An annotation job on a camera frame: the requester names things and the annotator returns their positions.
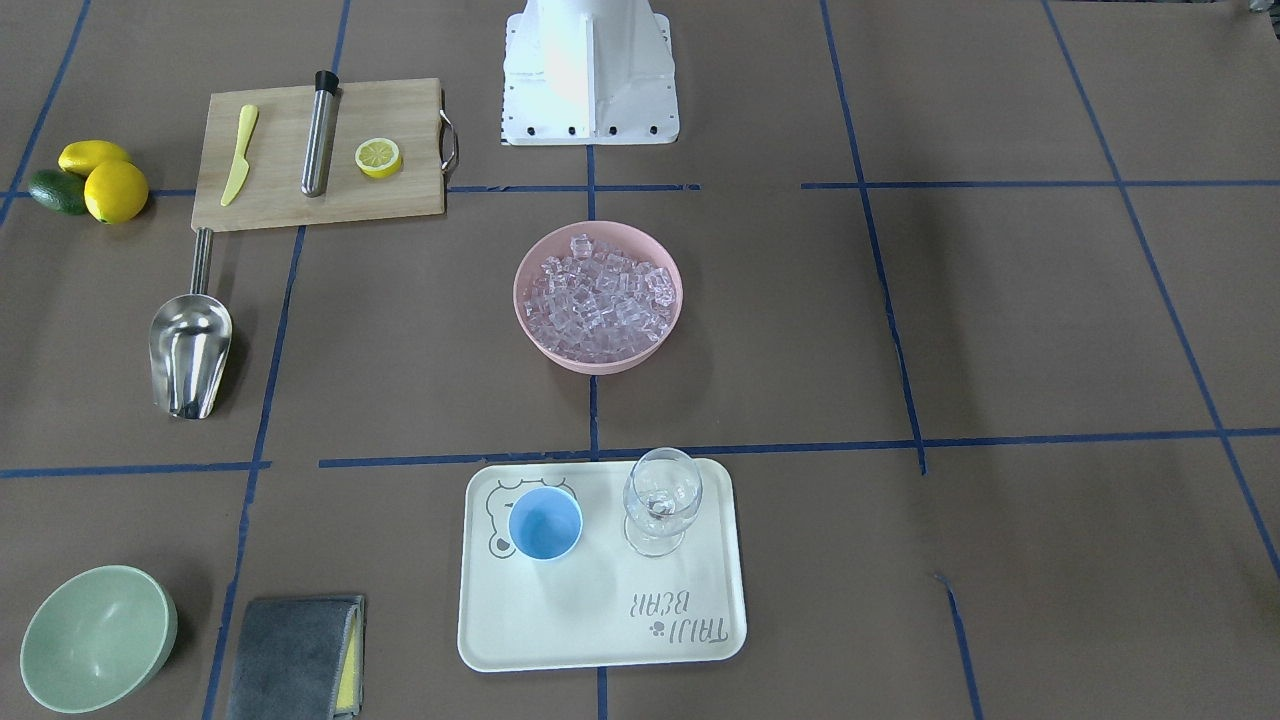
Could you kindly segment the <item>stainless steel ice scoop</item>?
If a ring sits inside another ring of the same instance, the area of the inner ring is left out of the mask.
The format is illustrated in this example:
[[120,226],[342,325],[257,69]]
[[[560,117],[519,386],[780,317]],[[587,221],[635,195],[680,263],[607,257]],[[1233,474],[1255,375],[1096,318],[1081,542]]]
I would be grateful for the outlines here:
[[170,416],[202,420],[212,413],[230,355],[233,320],[209,293],[212,231],[196,231],[189,290],[168,300],[148,328],[154,404]]

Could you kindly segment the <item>blue cup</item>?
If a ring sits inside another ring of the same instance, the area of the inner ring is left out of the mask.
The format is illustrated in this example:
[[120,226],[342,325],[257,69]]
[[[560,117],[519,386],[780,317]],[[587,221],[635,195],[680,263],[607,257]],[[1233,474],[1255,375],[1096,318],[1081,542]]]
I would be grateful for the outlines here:
[[508,532],[521,555],[550,561],[570,553],[582,536],[579,501],[559,487],[538,487],[522,495],[511,509]]

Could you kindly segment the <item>clear wine glass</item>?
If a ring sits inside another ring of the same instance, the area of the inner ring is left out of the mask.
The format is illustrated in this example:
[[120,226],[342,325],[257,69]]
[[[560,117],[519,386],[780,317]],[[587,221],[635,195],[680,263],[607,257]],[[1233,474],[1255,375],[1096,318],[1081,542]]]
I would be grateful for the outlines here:
[[680,448],[658,447],[630,469],[623,486],[623,537],[643,557],[673,553],[698,519],[704,480]]

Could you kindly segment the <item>cream bear tray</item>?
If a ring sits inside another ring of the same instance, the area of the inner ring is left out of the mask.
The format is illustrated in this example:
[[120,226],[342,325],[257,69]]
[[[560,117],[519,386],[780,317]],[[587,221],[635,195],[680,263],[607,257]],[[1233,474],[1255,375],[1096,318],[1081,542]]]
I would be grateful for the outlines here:
[[[733,484],[700,457],[704,500],[663,557],[625,539],[627,462],[484,468],[465,496],[457,648],[480,673],[721,661],[748,638]],[[535,559],[511,534],[513,506],[557,489],[582,511],[579,541]]]

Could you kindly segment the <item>half lemon slice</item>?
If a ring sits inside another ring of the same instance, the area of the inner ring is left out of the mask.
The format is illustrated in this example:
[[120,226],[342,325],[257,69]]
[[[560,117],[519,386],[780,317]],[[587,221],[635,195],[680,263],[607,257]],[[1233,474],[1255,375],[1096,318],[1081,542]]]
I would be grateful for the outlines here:
[[355,150],[355,165],[370,179],[383,179],[398,173],[403,167],[401,146],[392,138],[365,140]]

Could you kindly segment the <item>wooden cutting board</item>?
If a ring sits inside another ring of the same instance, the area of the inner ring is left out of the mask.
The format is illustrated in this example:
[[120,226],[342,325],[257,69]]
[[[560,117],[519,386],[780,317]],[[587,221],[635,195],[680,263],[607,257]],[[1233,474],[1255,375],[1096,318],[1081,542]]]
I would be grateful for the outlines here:
[[[326,188],[311,199],[301,191],[301,176],[312,86],[211,95],[192,228],[232,232],[440,215],[445,211],[447,176],[456,164],[456,147],[442,142],[442,99],[438,78],[343,83],[335,102]],[[244,105],[259,109],[246,150],[250,172],[238,196],[223,206]],[[387,178],[370,178],[356,165],[357,147],[375,137],[394,141],[403,158],[403,167]]]

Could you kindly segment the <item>grey yellow cloth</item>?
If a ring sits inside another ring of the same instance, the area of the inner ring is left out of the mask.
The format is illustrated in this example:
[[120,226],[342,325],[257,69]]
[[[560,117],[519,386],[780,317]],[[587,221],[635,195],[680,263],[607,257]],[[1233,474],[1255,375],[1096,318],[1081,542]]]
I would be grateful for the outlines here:
[[356,719],[364,705],[366,597],[326,594],[248,603],[228,719]]

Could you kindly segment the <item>yellow plastic knife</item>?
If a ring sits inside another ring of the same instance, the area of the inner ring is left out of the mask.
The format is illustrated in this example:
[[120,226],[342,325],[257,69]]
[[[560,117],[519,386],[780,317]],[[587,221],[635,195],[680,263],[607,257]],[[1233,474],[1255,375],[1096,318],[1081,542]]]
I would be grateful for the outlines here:
[[220,197],[220,206],[227,208],[234,202],[234,200],[241,193],[244,187],[250,173],[250,161],[247,158],[248,146],[257,124],[260,109],[257,105],[246,104],[239,109],[237,128],[236,128],[236,143],[233,147],[230,169],[228,172],[227,183]]

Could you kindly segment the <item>yellow lemon lower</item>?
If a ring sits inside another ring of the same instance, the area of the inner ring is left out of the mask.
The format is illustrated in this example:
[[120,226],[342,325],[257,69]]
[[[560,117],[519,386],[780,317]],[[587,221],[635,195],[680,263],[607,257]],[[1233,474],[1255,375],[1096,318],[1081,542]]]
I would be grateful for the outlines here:
[[105,161],[84,182],[86,209],[104,224],[129,222],[142,211],[148,196],[147,178],[132,161]]

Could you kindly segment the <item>yellow lemon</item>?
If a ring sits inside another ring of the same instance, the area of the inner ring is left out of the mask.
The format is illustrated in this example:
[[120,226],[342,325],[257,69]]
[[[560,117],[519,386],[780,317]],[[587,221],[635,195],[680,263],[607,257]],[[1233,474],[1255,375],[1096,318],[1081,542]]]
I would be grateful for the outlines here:
[[104,224],[129,222],[142,211],[148,196],[147,178],[132,161],[105,161],[84,182],[86,209]]
[[83,178],[109,161],[132,161],[132,158],[120,145],[100,138],[68,143],[58,158],[61,170]]

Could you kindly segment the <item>yellow lemon upper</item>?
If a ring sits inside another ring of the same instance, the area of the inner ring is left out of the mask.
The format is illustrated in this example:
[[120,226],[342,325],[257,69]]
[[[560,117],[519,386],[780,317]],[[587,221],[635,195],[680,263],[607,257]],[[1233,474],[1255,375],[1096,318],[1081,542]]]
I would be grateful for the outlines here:
[[68,143],[58,158],[61,170],[83,178],[109,161],[132,161],[132,158],[120,145],[100,138]]

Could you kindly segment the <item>green bowl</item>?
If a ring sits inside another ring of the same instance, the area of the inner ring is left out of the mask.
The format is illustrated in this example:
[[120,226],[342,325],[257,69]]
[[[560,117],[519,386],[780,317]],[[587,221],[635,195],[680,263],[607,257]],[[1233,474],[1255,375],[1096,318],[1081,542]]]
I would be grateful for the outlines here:
[[177,607],[150,574],[86,570],[36,610],[20,644],[28,694],[59,714],[99,711],[154,679],[177,641]]

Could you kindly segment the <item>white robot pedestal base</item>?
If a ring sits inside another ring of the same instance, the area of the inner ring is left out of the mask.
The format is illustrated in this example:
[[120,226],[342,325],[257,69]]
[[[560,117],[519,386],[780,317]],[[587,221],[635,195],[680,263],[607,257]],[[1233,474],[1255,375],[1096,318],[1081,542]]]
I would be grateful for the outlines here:
[[500,140],[636,146],[678,140],[671,24],[648,1],[527,1],[506,20]]

